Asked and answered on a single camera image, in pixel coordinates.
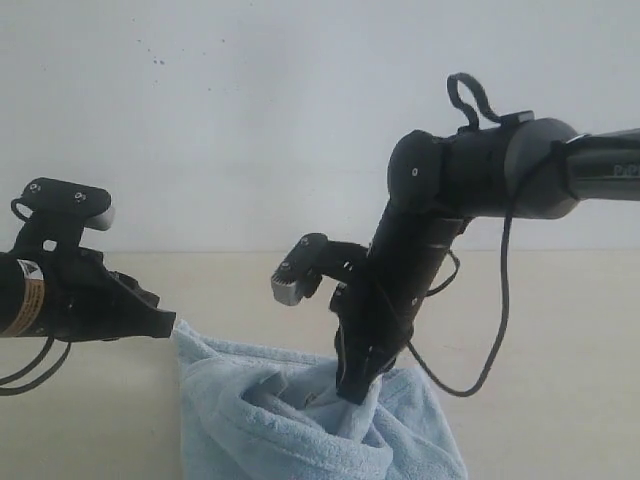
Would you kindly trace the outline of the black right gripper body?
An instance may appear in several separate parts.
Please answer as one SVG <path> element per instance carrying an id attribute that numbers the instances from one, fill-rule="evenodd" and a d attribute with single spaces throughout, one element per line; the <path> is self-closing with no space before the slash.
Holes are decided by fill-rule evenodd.
<path id="1" fill-rule="evenodd" d="M 414 328 L 397 317 L 391 289 L 383 285 L 367 249 L 328 241 L 321 254 L 321 273 L 338 281 L 329 309 L 339 327 L 334 337 L 340 370 L 389 370 Z"/>

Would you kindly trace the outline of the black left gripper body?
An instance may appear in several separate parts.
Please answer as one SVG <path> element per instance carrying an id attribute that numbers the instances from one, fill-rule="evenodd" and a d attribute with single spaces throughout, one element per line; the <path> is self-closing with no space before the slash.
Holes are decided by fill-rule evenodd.
<path id="1" fill-rule="evenodd" d="M 88 229 L 60 214 L 29 213 L 12 247 L 14 337 L 109 339 L 112 277 L 104 254 L 80 245 Z"/>

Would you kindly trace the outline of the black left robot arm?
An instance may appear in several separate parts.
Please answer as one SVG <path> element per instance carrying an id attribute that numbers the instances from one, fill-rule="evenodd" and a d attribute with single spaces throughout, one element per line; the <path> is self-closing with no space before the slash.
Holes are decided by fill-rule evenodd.
<path id="1" fill-rule="evenodd" d="M 1 254 L 1 336 L 64 342 L 167 338 L 176 314 L 104 255 L 82 247 L 84 223 L 72 215 L 35 212 L 13 248 Z"/>

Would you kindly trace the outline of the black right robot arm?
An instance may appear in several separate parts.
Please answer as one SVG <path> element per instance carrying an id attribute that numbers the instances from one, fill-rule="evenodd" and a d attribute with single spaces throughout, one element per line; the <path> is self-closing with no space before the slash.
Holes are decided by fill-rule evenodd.
<path id="1" fill-rule="evenodd" d="M 389 199 L 363 259 L 334 292 L 336 390 L 364 401 L 414 332 L 451 246 L 478 217 L 558 219 L 584 200 L 639 197 L 639 134 L 581 135 L 552 118 L 448 138 L 403 136 L 387 168 Z"/>

